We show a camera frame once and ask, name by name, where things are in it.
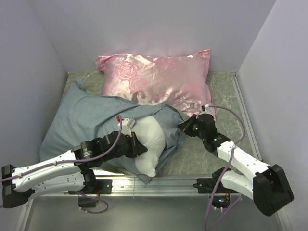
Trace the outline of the white pillow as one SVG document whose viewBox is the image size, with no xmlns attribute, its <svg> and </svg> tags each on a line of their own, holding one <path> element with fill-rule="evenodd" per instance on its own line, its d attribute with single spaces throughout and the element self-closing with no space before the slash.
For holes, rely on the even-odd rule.
<svg viewBox="0 0 308 231">
<path fill-rule="evenodd" d="M 137 119 L 132 131 L 135 132 L 140 143 L 148 149 L 135 158 L 136 168 L 148 177 L 155 177 L 159 157 L 166 146 L 164 132 L 152 115 Z"/>
</svg>

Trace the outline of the green beige patchwork pillowcase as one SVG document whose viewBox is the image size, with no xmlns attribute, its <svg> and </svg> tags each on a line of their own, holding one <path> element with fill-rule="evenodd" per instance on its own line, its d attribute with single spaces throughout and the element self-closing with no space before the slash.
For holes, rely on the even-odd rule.
<svg viewBox="0 0 308 231">
<path fill-rule="evenodd" d="M 159 157 L 156 172 L 176 154 L 187 140 L 187 136 L 178 128 L 183 119 L 178 111 L 166 104 L 139 105 L 132 101 L 115 96 L 96 96 L 84 92 L 84 86 L 77 79 L 68 90 L 66 97 L 60 104 L 55 118 L 49 128 L 39 150 L 41 162 L 57 157 L 82 142 L 94 138 L 102 138 L 113 131 L 118 131 L 116 117 L 144 118 L 153 116 L 162 128 L 166 146 Z M 105 166 L 117 166 L 136 175 L 143 183 L 151 181 L 140 173 L 135 165 L 135 158 L 122 156 L 104 162 Z"/>
</svg>

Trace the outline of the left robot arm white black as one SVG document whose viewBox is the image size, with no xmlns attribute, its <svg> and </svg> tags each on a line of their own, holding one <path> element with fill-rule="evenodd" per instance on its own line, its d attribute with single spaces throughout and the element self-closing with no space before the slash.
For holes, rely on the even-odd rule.
<svg viewBox="0 0 308 231">
<path fill-rule="evenodd" d="M 124 135 L 114 131 L 38 164 L 27 167 L 5 165 L 1 168 L 2 207 L 15 208 L 50 193 L 93 193 L 97 188 L 95 167 L 122 156 L 133 159 L 147 151 L 135 133 Z"/>
</svg>

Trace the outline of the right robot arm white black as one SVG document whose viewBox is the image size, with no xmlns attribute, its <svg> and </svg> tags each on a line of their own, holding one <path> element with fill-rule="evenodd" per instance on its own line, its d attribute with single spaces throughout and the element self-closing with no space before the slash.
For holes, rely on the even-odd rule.
<svg viewBox="0 0 308 231">
<path fill-rule="evenodd" d="M 294 200 L 294 194 L 282 167 L 255 159 L 217 131 L 212 115 L 193 115 L 178 128 L 190 137 L 202 140 L 205 149 L 230 162 L 239 173 L 228 169 L 212 180 L 217 192 L 231 189 L 252 199 L 259 211 L 271 216 Z"/>
</svg>

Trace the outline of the pink rose satin pillow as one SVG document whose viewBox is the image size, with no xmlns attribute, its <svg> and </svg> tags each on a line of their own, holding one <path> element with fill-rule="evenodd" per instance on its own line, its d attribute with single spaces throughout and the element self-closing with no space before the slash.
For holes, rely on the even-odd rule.
<svg viewBox="0 0 308 231">
<path fill-rule="evenodd" d="M 207 48 L 186 56 L 134 54 L 99 56 L 103 96 L 118 96 L 141 105 L 168 104 L 188 116 L 212 105 L 206 82 L 211 57 Z"/>
</svg>

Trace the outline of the black left controller box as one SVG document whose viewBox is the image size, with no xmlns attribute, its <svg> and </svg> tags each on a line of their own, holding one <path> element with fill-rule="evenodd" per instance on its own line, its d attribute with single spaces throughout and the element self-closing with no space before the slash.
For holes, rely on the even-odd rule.
<svg viewBox="0 0 308 231">
<path fill-rule="evenodd" d="M 78 206 L 81 208 L 95 208 L 97 206 L 98 201 L 91 199 L 91 198 L 87 198 L 87 197 L 83 197 L 83 196 L 79 196 L 78 197 Z"/>
</svg>

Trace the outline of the black controller box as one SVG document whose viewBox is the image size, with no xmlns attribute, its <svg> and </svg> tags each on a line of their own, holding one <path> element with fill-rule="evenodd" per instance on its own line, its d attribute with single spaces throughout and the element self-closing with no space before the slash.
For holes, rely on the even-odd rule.
<svg viewBox="0 0 308 231">
<path fill-rule="evenodd" d="M 91 198 L 87 198 L 87 197 L 83 197 L 83 196 L 79 196 L 78 197 L 78 206 L 81 208 L 95 208 L 97 206 L 98 201 L 91 199 Z"/>
<path fill-rule="evenodd" d="M 231 205 L 231 195 L 229 193 L 224 195 L 215 195 L 211 202 L 211 207 L 214 210 L 226 210 Z"/>
</svg>

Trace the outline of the black right controller box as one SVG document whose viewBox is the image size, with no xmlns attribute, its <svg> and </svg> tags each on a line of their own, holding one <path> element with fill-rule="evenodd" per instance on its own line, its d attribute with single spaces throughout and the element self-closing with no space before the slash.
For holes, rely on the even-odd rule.
<svg viewBox="0 0 308 231">
<path fill-rule="evenodd" d="M 211 207 L 214 210 L 226 210 L 231 205 L 231 195 L 229 193 L 224 195 L 215 195 L 211 202 Z"/>
</svg>

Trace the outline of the aluminium front mounting rail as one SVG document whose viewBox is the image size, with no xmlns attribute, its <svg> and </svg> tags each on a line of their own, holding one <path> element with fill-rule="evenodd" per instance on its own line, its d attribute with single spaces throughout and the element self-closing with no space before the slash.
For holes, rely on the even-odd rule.
<svg viewBox="0 0 308 231">
<path fill-rule="evenodd" d="M 97 176 L 98 179 L 111 179 L 111 194 L 88 194 L 89 196 L 196 196 L 199 194 L 193 187 L 198 177 L 194 176 L 164 176 L 144 184 L 134 176 Z M 60 176 L 51 180 L 42 181 L 31 187 L 35 192 L 30 196 L 34 199 L 47 195 L 70 195 L 68 191 L 81 190 L 84 187 L 84 178 L 81 174 Z"/>
</svg>

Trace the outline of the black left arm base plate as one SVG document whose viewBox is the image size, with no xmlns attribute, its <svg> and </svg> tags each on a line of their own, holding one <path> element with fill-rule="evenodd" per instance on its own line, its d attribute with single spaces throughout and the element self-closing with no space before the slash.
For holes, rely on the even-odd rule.
<svg viewBox="0 0 308 231">
<path fill-rule="evenodd" d="M 84 183 L 84 187 L 81 190 L 68 191 L 69 194 L 76 194 L 77 192 L 83 194 L 111 194 L 112 191 L 111 179 L 98 179 Z"/>
</svg>

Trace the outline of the aluminium right side rail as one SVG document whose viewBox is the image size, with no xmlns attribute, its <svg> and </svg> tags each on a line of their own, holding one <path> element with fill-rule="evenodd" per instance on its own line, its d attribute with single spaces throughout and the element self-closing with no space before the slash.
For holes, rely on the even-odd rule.
<svg viewBox="0 0 308 231">
<path fill-rule="evenodd" d="M 249 116 L 248 116 L 248 112 L 247 112 L 247 109 L 246 109 L 246 106 L 245 106 L 245 103 L 244 103 L 244 98 L 243 98 L 243 95 L 241 93 L 241 89 L 240 89 L 239 82 L 238 82 L 238 79 L 237 79 L 237 73 L 236 72 L 230 72 L 230 75 L 231 75 L 232 83 L 234 85 L 235 94 L 236 94 L 237 99 L 238 99 L 240 111 L 241 111 L 241 114 L 243 116 L 244 124 L 245 124 L 245 127 L 246 127 L 246 132 L 247 132 L 247 136 L 248 136 L 248 139 L 249 139 L 249 142 L 250 142 L 250 146 L 252 148 L 253 156 L 254 156 L 254 158 L 258 159 L 259 161 L 263 161 L 261 154 L 260 154 L 260 151 L 259 151 L 259 147 L 257 145 L 255 134 L 254 134 L 254 131 L 253 131 L 253 128 L 252 128 L 252 125 L 251 125 L 251 122 L 250 122 L 250 119 L 249 119 Z"/>
</svg>

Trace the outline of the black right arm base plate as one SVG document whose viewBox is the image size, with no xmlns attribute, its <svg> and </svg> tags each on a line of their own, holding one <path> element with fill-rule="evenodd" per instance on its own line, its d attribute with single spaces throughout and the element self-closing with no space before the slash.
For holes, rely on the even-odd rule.
<svg viewBox="0 0 308 231">
<path fill-rule="evenodd" d="M 213 178 L 198 178 L 192 186 L 197 189 L 199 194 L 212 194 L 216 181 Z M 229 190 L 224 188 L 220 183 L 216 193 L 226 193 Z"/>
</svg>

